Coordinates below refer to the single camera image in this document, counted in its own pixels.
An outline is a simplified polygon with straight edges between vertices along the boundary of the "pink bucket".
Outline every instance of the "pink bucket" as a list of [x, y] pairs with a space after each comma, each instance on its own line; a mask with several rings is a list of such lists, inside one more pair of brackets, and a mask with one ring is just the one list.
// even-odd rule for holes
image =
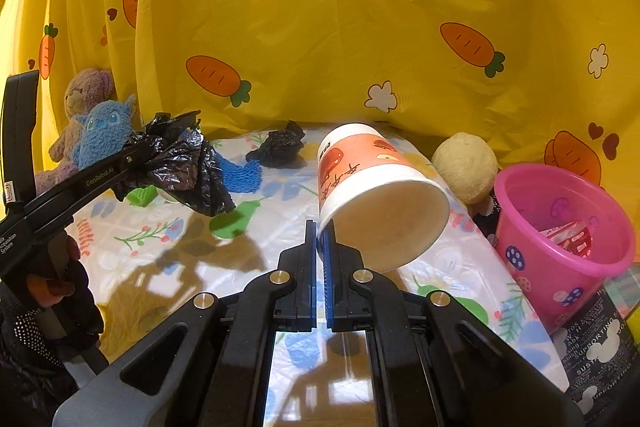
[[[549, 333], [560, 327], [607, 277], [633, 261], [636, 238], [625, 211], [604, 189], [572, 172], [542, 164], [501, 171], [495, 196], [502, 207], [495, 249]], [[558, 247], [539, 230], [571, 221], [588, 224], [588, 259]]]

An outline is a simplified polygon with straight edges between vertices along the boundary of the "metal screw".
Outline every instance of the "metal screw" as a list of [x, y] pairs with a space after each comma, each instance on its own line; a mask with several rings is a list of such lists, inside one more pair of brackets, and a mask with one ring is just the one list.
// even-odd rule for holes
[[284, 270], [276, 270], [275, 272], [271, 272], [269, 276], [269, 280], [274, 284], [284, 284], [291, 279], [291, 276], [288, 272]]
[[216, 301], [216, 298], [210, 293], [198, 293], [193, 298], [193, 305], [196, 306], [196, 308], [205, 310], [213, 306], [213, 303], [215, 301]]
[[373, 280], [373, 274], [369, 270], [356, 270], [353, 272], [353, 278], [360, 283], [367, 283]]
[[433, 292], [429, 295], [429, 298], [435, 306], [449, 306], [449, 303], [451, 302], [449, 294], [444, 292]]

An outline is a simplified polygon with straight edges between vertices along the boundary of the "black plastic bag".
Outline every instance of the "black plastic bag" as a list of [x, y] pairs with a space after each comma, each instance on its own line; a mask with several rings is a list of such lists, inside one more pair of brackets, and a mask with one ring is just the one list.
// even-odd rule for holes
[[157, 113], [145, 132], [131, 134], [125, 146], [146, 146], [148, 160], [112, 187], [120, 201], [134, 188], [154, 185], [205, 216], [231, 212], [236, 207], [222, 182], [213, 146], [196, 129], [199, 113], [175, 118]]
[[267, 139], [255, 151], [248, 152], [245, 159], [258, 160], [263, 167], [279, 168], [292, 164], [303, 147], [305, 132], [297, 123], [289, 121], [280, 131], [271, 131]]

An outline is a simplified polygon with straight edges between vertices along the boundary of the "yellow backdrop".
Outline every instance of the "yellow backdrop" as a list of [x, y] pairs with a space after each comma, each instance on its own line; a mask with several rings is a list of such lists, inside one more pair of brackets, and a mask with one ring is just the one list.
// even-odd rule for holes
[[0, 78], [48, 73], [37, 168], [68, 81], [110, 68], [145, 120], [201, 109], [207, 132], [292, 119], [478, 134], [503, 166], [600, 183], [638, 229], [638, 28], [640, 0], [4, 0]]

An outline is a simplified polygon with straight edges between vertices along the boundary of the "orange cup label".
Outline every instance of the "orange cup label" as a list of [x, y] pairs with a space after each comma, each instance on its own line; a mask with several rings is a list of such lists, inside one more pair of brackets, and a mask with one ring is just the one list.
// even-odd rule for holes
[[345, 179], [376, 165], [411, 165], [388, 141], [375, 134], [353, 134], [324, 150], [318, 164], [320, 208]]

